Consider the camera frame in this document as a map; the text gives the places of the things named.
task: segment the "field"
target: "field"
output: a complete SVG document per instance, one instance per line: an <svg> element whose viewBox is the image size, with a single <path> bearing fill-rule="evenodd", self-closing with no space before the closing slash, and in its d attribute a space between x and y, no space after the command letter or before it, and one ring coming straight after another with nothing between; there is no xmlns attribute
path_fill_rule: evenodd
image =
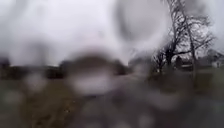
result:
<svg viewBox="0 0 224 128"><path fill-rule="evenodd" d="M209 70L198 73L196 82L197 92L203 94L211 92L213 72L213 70ZM64 80L49 80L46 88L40 94L33 95L32 97L28 98L26 95L22 95L22 102L19 106L4 103L3 94L7 94L7 92L13 90L22 93L26 92L24 91L24 84L21 81L1 81L0 115L8 115L8 118L3 119L1 116L0 127L14 127L8 126L8 124L18 126L18 123L21 124L22 120L12 123L12 120L18 120L12 118L20 117L20 119L23 119L28 124L27 127L29 128L64 128L73 115L75 115L74 113L79 110L82 103L80 100L75 99L73 92L65 86ZM18 112L17 116L9 116L10 114L15 114L15 111Z"/></svg>

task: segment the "bare tree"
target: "bare tree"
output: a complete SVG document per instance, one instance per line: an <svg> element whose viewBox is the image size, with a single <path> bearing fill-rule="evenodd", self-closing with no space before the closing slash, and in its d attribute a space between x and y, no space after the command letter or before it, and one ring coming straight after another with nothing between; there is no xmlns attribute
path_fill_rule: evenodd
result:
<svg viewBox="0 0 224 128"><path fill-rule="evenodd" d="M214 39L212 33L204 34L202 32L210 25L209 19L206 15L188 13L185 0L167 0L167 2L172 19L172 31L170 32L172 39L164 51L167 65L171 66L172 58L175 55L191 53L196 66L195 50L209 46Z"/></svg>
<svg viewBox="0 0 224 128"><path fill-rule="evenodd" d="M156 69L158 69L159 73L162 73L163 66L165 65L165 54L163 51L158 52L153 57L155 63L156 63Z"/></svg>

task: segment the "distant treeline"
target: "distant treeline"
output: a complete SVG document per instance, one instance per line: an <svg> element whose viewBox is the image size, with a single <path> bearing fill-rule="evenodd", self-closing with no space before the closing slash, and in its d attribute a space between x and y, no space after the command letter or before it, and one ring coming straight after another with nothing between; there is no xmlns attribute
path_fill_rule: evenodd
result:
<svg viewBox="0 0 224 128"><path fill-rule="evenodd" d="M66 77L67 71L70 66L69 61L62 62L58 67L45 66L43 67L44 75L48 79L62 79ZM128 68L121 63L115 63L116 75L127 73ZM1 79L22 79L28 75L32 70L25 66L10 66L9 61L1 61L0 64L0 77Z"/></svg>

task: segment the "ground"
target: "ground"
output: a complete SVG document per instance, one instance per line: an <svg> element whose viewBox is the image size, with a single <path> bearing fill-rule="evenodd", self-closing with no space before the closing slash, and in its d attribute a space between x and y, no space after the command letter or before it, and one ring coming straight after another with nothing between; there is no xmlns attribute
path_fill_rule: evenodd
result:
<svg viewBox="0 0 224 128"><path fill-rule="evenodd" d="M199 74L198 92L206 93L200 93L194 98L197 107L186 117L182 127L210 128L214 124L217 124L217 128L218 124L220 127L224 126L223 72L209 70ZM23 91L22 86L21 81L0 81L0 127L18 128L23 126L24 121L29 122L29 128L64 128L79 110L81 101L75 99L63 80L50 80L44 91L32 98L25 98L17 93Z"/></svg>

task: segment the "overcast sky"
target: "overcast sky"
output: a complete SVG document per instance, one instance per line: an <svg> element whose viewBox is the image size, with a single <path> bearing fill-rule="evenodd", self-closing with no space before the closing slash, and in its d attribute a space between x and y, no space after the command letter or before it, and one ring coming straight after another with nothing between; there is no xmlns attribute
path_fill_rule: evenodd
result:
<svg viewBox="0 0 224 128"><path fill-rule="evenodd" d="M9 7L13 5L14 1L16 0L0 0L0 15L4 16L4 14L7 13L7 9L9 10ZM20 15L17 20L13 20L15 22L8 24L8 28L6 27L7 25L0 26L10 30L4 30L3 33L0 33L0 44L2 48L0 51L2 53L9 53L13 64L22 65L22 63L25 62L29 56L31 56L31 54L27 54L25 52L26 48L24 46L26 46L27 43L34 42L34 40L47 42L46 45L49 48L48 61L51 65L57 65L61 60L69 57L69 55L74 51L80 51L80 49L81 51L85 51L86 49L83 50L83 47L86 46L83 45L85 44L84 42L88 42L86 44L89 44L90 46L94 45L96 47L106 49L106 51L111 51L114 56L119 56L123 61L127 61L129 59L123 53L123 45L121 45L120 41L114 38L114 36L111 36L113 35L111 33L115 30L112 25L113 20L108 14L110 13L112 7L111 4L114 4L115 0L27 1L27 6L21 8L23 12L21 13L22 15ZM212 30L218 37L218 40L215 42L215 48L222 50L224 49L224 45L222 43L224 40L224 38L222 38L224 37L224 25L222 24L224 22L224 15L222 15L224 12L224 0L202 1L206 3L208 13L214 21ZM156 10L158 7L156 7L157 6L154 5L151 6L150 9L153 11L158 11ZM156 20L152 20L152 18L147 19L147 21L150 21L151 23L149 27L157 27L156 31L152 31L156 34L154 34L152 39L150 39L149 42L151 43L147 45L143 43L144 45L141 45L141 47L136 47L139 49L144 49L149 48L150 46L150 51L159 46L155 45L155 42L162 42L160 39L162 37L161 35L166 32L166 30L163 30L163 26L167 25L158 22L161 21L161 17L163 17L161 14L159 14L159 18L155 18Z"/></svg>

